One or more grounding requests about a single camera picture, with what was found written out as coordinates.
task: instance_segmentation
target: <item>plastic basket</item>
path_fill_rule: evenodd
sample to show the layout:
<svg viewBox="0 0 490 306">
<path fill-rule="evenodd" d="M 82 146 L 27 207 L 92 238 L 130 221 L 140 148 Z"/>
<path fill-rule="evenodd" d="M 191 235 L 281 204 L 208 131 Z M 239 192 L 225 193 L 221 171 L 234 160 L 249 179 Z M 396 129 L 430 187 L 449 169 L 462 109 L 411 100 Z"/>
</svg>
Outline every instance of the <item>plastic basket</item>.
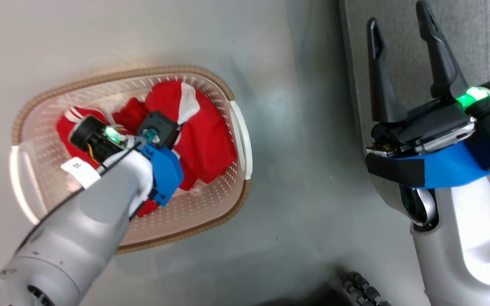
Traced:
<svg viewBox="0 0 490 306">
<path fill-rule="evenodd" d="M 167 207 L 131 221 L 117 253 L 174 242 L 228 221 L 241 209 L 251 186 L 253 157 L 243 115 L 228 86 L 215 74 L 194 66 L 145 68 L 90 78 L 43 93 L 21 110 L 12 131 L 10 176 L 16 199 L 32 222 L 70 192 L 60 165 L 70 159 L 56 132 L 56 121 L 70 106 L 95 106 L 131 97 L 144 99 L 158 82 L 187 82 L 211 99 L 222 113 L 238 159 L 199 193 L 175 195 Z"/>
</svg>

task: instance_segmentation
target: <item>gray fabric surface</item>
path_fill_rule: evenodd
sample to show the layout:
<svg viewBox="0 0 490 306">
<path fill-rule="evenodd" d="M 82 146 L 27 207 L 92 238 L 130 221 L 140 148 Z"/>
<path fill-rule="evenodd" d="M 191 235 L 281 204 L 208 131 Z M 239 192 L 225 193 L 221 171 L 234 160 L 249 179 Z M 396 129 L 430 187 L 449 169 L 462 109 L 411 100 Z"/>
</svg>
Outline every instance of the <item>gray fabric surface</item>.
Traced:
<svg viewBox="0 0 490 306">
<path fill-rule="evenodd" d="M 414 0 L 345 0 L 350 57 L 356 92 L 356 117 L 362 145 L 371 145 L 370 87 L 366 23 L 379 21 L 387 43 L 387 64 L 400 100 L 413 108 L 430 101 L 432 75 L 426 43 L 421 40 Z M 469 85 L 490 80 L 490 0 L 430 0 L 436 19 Z M 400 209 L 398 186 L 377 176 L 381 197 Z"/>
</svg>

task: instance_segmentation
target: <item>red and white garment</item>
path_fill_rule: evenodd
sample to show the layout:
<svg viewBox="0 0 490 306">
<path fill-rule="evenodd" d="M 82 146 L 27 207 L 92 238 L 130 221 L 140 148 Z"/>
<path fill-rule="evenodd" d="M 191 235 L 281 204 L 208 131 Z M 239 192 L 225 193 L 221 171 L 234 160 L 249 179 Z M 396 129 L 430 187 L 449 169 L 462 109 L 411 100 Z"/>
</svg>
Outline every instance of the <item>red and white garment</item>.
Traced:
<svg viewBox="0 0 490 306">
<path fill-rule="evenodd" d="M 161 111 L 181 125 L 181 132 L 172 149 L 179 158 L 184 174 L 180 189 L 192 192 L 200 190 L 224 174 L 237 159 L 226 122 L 219 110 L 200 91 L 179 81 L 158 83 L 145 102 L 132 98 L 119 112 L 112 114 L 105 114 L 99 108 L 71 107 L 62 114 L 56 129 L 70 155 L 97 167 L 88 153 L 69 143 L 68 136 L 75 124 L 83 116 L 93 115 L 122 134 L 135 134 L 144 118 L 153 111 Z M 138 216 L 147 215 L 156 207 L 155 203 L 147 202 Z"/>
</svg>

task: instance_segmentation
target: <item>white tag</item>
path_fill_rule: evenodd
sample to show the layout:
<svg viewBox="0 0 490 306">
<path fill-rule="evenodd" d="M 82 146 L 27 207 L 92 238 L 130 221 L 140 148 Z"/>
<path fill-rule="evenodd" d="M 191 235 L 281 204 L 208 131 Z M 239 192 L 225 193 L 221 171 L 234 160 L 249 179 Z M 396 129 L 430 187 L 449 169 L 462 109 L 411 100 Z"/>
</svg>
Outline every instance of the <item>white tag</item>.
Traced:
<svg viewBox="0 0 490 306">
<path fill-rule="evenodd" d="M 88 188 L 100 178 L 96 169 L 79 157 L 73 157 L 60 167 L 74 176 L 84 189 Z"/>
</svg>

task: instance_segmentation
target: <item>brown basket rim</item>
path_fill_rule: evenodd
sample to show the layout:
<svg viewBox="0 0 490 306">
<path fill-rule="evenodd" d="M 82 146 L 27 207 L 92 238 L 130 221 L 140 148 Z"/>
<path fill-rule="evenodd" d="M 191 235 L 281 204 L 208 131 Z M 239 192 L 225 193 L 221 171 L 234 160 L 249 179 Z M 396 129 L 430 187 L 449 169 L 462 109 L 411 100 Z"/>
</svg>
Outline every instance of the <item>brown basket rim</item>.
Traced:
<svg viewBox="0 0 490 306">
<path fill-rule="evenodd" d="M 64 93 L 68 93 L 70 91 L 76 91 L 77 89 L 82 89 L 85 87 L 90 87 L 93 85 L 99 85 L 101 83 L 107 83 L 112 81 L 118 81 L 120 79 L 125 78 L 134 78 L 134 77 L 142 77 L 148 75 L 159 75 L 159 74 L 196 74 L 202 76 L 204 78 L 209 79 L 214 84 L 216 84 L 220 89 L 222 89 L 223 93 L 226 95 L 228 101 L 233 101 L 235 99 L 234 94 L 224 83 L 224 81 L 215 75 L 213 72 L 210 72 L 204 68 L 191 66 L 191 65 L 180 65 L 180 66 L 162 66 L 162 67 L 153 67 L 153 68 L 140 68 L 128 71 L 115 72 L 112 74 L 97 76 L 85 79 L 83 81 L 73 82 L 67 85 L 63 85 L 60 87 L 56 87 L 49 91 L 45 91 L 40 95 L 37 95 L 33 99 L 31 99 L 23 108 L 20 110 L 16 120 L 12 126 L 12 145 L 20 145 L 22 142 L 22 128 L 24 126 L 24 121 L 26 120 L 29 113 L 40 103 L 43 101 L 56 97 L 58 95 L 62 95 Z M 139 250 L 144 250 L 156 246 L 161 246 L 162 244 L 169 244 L 171 242 L 176 242 L 178 240 L 182 240 L 184 238 L 188 238 L 204 232 L 206 230 L 215 228 L 221 224 L 226 223 L 230 219 L 232 219 L 237 213 L 239 213 L 240 209 L 245 204 L 247 197 L 249 196 L 249 192 L 251 191 L 251 181 L 243 180 L 243 189 L 241 190 L 241 194 L 239 199 L 235 203 L 230 210 L 228 210 L 224 215 L 212 219 L 204 224 L 198 225 L 193 228 L 185 229 L 180 232 L 176 232 L 175 234 L 167 235 L 161 238 L 151 239 L 144 242 L 137 242 L 135 244 L 127 244 L 124 246 L 119 246 L 116 254 L 125 254 L 128 252 L 136 252 Z"/>
</svg>

